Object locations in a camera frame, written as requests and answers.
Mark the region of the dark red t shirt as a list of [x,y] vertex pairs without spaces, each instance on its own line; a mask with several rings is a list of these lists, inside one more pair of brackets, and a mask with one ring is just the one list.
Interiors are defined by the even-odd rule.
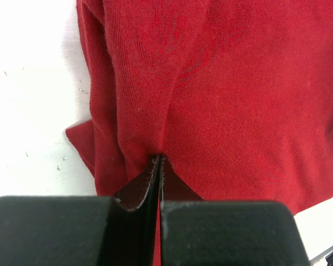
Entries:
[[333,197],[333,1],[78,1],[99,195],[154,154],[208,200]]

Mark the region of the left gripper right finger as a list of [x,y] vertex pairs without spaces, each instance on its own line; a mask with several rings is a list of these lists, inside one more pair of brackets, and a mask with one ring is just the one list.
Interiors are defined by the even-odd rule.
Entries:
[[288,208],[274,201],[205,201],[160,160],[162,265],[308,265]]

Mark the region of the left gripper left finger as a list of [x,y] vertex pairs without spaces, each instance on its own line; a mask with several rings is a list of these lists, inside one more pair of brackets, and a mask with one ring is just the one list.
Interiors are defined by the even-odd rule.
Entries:
[[152,265],[159,157],[111,196],[0,197],[0,265]]

